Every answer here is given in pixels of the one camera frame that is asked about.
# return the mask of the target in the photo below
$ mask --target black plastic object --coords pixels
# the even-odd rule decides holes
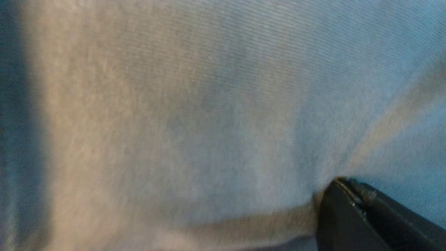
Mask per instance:
[[[446,230],[353,179],[334,179],[322,198],[320,251],[446,251]]]

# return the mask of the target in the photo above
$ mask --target ribbed fabric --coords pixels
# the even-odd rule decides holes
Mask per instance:
[[[14,58],[21,77],[6,75],[0,100],[9,250],[30,236],[17,231],[24,174],[38,177],[27,188],[44,198],[35,211],[50,208],[28,213],[49,251],[234,250],[300,237],[315,250],[318,196],[338,175],[446,226],[444,1],[12,9],[19,31],[2,43],[20,56],[2,70]],[[35,140],[13,133],[34,125]],[[35,168],[20,173],[28,148]]]

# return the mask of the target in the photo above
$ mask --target fabric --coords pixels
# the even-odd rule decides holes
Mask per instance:
[[[446,227],[444,1],[3,4],[5,250],[307,242],[339,175]]]

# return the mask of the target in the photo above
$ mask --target gray fabric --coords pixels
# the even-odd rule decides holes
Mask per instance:
[[[446,227],[444,1],[20,10],[47,169],[45,250],[312,236],[318,194],[338,175]]]

